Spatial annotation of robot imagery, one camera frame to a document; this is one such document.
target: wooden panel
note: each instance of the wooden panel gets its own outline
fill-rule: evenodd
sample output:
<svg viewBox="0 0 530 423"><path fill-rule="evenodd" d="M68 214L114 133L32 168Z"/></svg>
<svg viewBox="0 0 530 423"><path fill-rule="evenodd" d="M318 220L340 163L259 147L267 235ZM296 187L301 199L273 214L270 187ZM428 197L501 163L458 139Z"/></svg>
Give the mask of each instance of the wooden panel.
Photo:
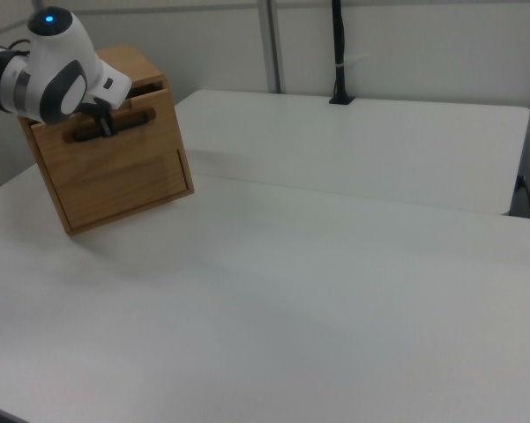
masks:
<svg viewBox="0 0 530 423"><path fill-rule="evenodd" d="M141 110L154 111L154 119L84 143L72 139L76 129L91 122L82 115L61 125L32 127L72 228L187 189L172 104L167 89L129 99L113 114L116 120Z"/></svg>
<svg viewBox="0 0 530 423"><path fill-rule="evenodd" d="M165 79L157 67L130 44L98 50L98 56L133 81L132 87Z"/></svg>
<svg viewBox="0 0 530 423"><path fill-rule="evenodd" d="M57 125L20 119L67 234L105 225L194 192L168 81L134 47L99 52L133 80L115 122L150 120L114 137L82 143L75 131L94 128L77 113Z"/></svg>
<svg viewBox="0 0 530 423"><path fill-rule="evenodd" d="M81 227L186 190L178 153L58 188L72 227Z"/></svg>

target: white wall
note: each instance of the white wall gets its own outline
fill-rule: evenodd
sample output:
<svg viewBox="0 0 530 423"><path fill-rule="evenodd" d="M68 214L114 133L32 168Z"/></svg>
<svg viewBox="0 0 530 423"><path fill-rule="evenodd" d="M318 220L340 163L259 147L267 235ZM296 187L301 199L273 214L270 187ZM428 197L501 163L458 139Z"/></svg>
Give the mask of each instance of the white wall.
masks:
<svg viewBox="0 0 530 423"><path fill-rule="evenodd" d="M0 0L0 28L19 23L33 12L31 0Z"/></svg>
<svg viewBox="0 0 530 423"><path fill-rule="evenodd" d="M530 3L353 6L343 14L347 56L367 55L347 67L350 93L530 108ZM278 19L286 92L330 95L331 9L280 4ZM530 128L522 171L530 187ZM526 216L524 199L521 192L515 211Z"/></svg>
<svg viewBox="0 0 530 423"><path fill-rule="evenodd" d="M256 7L78 16L95 47L139 48L167 75L175 102L200 88L269 91Z"/></svg>

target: wooden drawer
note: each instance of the wooden drawer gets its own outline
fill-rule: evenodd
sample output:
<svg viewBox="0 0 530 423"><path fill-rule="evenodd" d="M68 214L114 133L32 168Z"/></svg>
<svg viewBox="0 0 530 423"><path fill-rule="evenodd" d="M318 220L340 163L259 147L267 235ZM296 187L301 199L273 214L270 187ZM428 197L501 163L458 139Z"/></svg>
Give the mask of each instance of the wooden drawer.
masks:
<svg viewBox="0 0 530 423"><path fill-rule="evenodd" d="M131 97L112 113L116 126L143 116L148 122L113 137L77 142L75 134L95 126L82 114L52 126L20 119L68 234L193 192L172 95L160 76L134 80Z"/></svg>

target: black pole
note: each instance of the black pole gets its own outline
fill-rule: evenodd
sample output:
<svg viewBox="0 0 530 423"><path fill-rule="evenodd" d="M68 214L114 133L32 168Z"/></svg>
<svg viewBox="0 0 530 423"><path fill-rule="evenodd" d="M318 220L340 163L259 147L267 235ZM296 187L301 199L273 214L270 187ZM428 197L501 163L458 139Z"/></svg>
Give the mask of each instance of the black pole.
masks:
<svg viewBox="0 0 530 423"><path fill-rule="evenodd" d="M341 15L341 0L332 0L333 41L335 43L335 92L331 104L347 105L355 97L349 97L345 89L345 27Z"/></svg>

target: drawer front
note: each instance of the drawer front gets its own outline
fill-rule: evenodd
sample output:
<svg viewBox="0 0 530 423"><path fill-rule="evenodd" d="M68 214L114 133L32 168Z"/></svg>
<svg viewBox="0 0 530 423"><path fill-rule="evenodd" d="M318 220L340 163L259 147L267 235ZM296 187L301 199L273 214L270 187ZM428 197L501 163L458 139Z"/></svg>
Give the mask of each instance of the drawer front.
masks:
<svg viewBox="0 0 530 423"><path fill-rule="evenodd" d="M183 144L167 89L126 100L113 112L116 121L145 111L151 120L114 137L77 143L76 130L90 126L87 116L32 126L64 213L72 227L128 212L187 190Z"/></svg>

